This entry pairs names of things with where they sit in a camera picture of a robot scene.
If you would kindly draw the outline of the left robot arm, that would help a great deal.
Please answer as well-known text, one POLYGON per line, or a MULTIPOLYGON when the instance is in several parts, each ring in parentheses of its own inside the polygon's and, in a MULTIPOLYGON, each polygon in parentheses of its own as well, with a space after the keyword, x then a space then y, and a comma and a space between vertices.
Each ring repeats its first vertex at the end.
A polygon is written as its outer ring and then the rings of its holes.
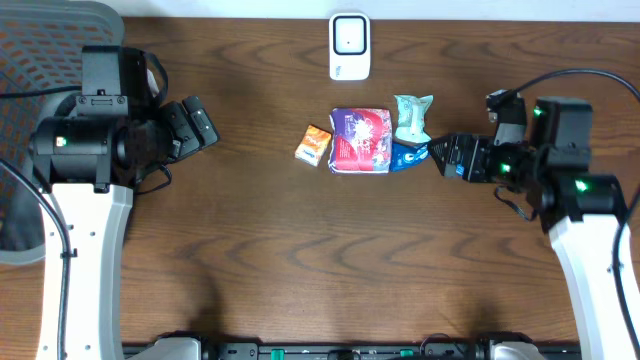
POLYGON ((34 139, 45 232, 39 359, 120 359, 124 235, 148 174, 215 144, 201 100, 80 94, 34 139))

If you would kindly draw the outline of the teal green snack packet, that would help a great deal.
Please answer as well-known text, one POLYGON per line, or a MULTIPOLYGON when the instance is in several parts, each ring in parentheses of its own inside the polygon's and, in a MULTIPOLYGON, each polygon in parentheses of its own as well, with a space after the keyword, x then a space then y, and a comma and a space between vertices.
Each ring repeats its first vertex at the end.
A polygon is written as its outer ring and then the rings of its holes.
POLYGON ((394 98, 398 108, 395 137, 413 144, 428 143, 431 137, 425 132, 425 116, 434 96, 395 95, 394 98))

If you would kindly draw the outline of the small orange snack box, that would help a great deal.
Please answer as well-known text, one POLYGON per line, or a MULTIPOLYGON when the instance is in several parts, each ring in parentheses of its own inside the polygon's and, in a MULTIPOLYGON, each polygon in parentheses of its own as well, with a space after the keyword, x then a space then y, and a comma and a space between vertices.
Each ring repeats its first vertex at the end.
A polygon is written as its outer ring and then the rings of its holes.
POLYGON ((322 159, 332 134, 314 125, 309 125, 294 152, 294 157, 311 166, 317 167, 322 159))

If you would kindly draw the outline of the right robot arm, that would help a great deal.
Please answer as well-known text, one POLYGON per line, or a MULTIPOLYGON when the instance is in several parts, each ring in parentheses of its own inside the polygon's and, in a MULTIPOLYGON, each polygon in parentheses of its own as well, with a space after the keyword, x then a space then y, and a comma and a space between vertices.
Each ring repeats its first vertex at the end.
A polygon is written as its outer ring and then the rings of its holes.
POLYGON ((639 289, 630 254, 631 208, 613 175, 589 171, 593 108, 583 99, 487 98, 492 136, 451 133, 428 151, 440 173, 523 194, 563 270, 584 359, 639 356, 639 289))

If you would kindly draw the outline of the red purple snack bag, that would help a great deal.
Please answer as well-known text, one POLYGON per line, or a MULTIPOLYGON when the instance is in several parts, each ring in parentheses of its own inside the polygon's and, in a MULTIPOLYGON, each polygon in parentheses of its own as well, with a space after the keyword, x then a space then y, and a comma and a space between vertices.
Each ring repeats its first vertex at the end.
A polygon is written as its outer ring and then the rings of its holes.
POLYGON ((386 174, 392 148, 388 109, 334 108, 329 170, 334 174, 386 174))

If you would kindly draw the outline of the blue Oreo cookie pack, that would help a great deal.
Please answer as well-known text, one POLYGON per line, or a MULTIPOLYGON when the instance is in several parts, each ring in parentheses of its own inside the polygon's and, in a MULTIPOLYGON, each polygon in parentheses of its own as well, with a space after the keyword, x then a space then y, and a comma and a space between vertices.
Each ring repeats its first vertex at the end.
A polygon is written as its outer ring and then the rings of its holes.
POLYGON ((421 164, 429 157, 427 143, 417 146, 408 146, 394 142, 392 144, 392 157, 389 170, 400 172, 421 164))

